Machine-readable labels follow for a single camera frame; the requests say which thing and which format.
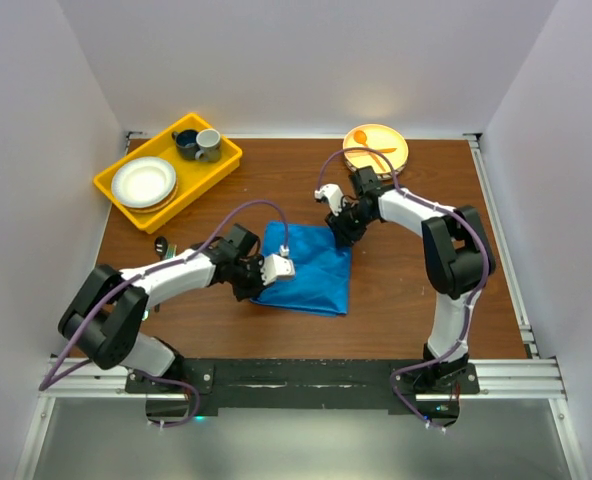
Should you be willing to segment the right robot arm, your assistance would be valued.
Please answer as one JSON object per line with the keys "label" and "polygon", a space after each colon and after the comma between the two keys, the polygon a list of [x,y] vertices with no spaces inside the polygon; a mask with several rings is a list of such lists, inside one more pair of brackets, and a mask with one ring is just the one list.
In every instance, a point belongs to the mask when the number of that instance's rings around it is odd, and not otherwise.
{"label": "right robot arm", "polygon": [[478,211],[431,202],[397,181],[383,183],[364,167],[349,176],[354,197],[336,184],[314,192],[330,213],[325,218],[336,245],[351,247],[374,221],[399,225],[421,238],[427,278],[436,292],[431,334],[423,360],[393,373],[394,382],[417,391],[445,392],[469,361],[468,337],[475,304],[496,268]]}

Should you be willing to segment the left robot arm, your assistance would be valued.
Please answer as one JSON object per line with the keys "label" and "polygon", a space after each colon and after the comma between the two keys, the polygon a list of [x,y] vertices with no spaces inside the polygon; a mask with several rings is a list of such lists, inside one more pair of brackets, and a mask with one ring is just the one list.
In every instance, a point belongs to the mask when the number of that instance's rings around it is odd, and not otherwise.
{"label": "left robot arm", "polygon": [[141,332],[146,311],[191,290],[228,283],[239,301],[258,296],[264,257],[260,238],[234,225],[203,250],[197,244],[180,254],[136,269],[109,265],[88,275],[58,324],[59,333],[103,370],[115,366],[147,373],[161,392],[183,380],[180,354],[167,343]]}

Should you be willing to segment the blue cloth napkin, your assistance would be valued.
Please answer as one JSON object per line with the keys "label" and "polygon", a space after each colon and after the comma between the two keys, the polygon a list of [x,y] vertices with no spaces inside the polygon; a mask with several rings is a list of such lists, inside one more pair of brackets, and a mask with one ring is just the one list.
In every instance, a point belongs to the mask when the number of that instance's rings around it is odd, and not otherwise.
{"label": "blue cloth napkin", "polygon": [[253,302],[321,316],[345,315],[349,310],[352,251],[338,247],[323,226],[289,226],[290,259],[295,276],[278,281]]}

